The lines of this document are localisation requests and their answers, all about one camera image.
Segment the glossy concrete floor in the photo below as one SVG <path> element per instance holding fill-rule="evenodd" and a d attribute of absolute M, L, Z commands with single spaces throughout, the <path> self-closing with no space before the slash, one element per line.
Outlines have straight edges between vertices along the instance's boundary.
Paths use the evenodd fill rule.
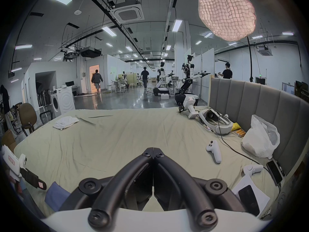
<path fill-rule="evenodd" d="M 202 100 L 198 102 L 199 106 L 205 106 Z M 164 108 L 175 107 L 174 97 L 168 100 L 162 100 L 160 96 L 146 95 L 143 87 L 134 90 L 128 90 L 128 93 L 107 93 L 94 94 L 89 97 L 75 97 L 76 109 L 123 109 L 123 108 Z"/>

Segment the white box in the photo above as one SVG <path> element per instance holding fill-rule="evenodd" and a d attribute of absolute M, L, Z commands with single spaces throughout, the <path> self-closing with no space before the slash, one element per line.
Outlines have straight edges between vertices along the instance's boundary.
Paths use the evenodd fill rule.
<path fill-rule="evenodd" d="M 169 94 L 161 94 L 161 99 L 168 100 L 170 98 Z"/>

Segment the upholstered headboard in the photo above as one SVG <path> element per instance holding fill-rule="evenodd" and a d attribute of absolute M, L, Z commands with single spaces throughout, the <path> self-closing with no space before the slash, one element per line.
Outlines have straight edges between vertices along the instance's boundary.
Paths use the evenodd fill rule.
<path fill-rule="evenodd" d="M 273 153 L 288 174 L 298 161 L 309 137 L 309 103 L 258 83 L 211 79 L 209 106 L 228 114 L 245 131 L 251 127 L 251 116 L 265 119 L 277 127 L 280 144 Z"/>

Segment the white plastic bag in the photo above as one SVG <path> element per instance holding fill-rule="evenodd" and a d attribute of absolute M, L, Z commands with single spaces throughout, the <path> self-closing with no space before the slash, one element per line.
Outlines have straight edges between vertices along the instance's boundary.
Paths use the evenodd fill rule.
<path fill-rule="evenodd" d="M 245 150 L 259 158 L 271 159 L 279 143 L 280 135 L 276 126 L 257 115 L 252 115 L 251 128 L 241 141 Z"/>

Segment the white game controller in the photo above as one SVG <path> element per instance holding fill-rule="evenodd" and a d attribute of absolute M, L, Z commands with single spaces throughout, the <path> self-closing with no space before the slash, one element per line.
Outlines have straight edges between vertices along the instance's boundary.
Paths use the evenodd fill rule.
<path fill-rule="evenodd" d="M 210 143 L 206 146 L 206 150 L 211 151 L 214 154 L 214 159 L 216 160 L 216 163 L 220 163 L 222 161 L 221 152 L 217 140 L 211 140 Z"/>
<path fill-rule="evenodd" d="M 261 172 L 263 169 L 263 165 L 260 165 L 260 164 L 256 164 L 256 165 L 246 165 L 244 168 L 243 168 L 243 173 L 245 175 L 250 175 L 252 176 L 252 174 L 254 173 L 257 173 L 257 172 Z"/>

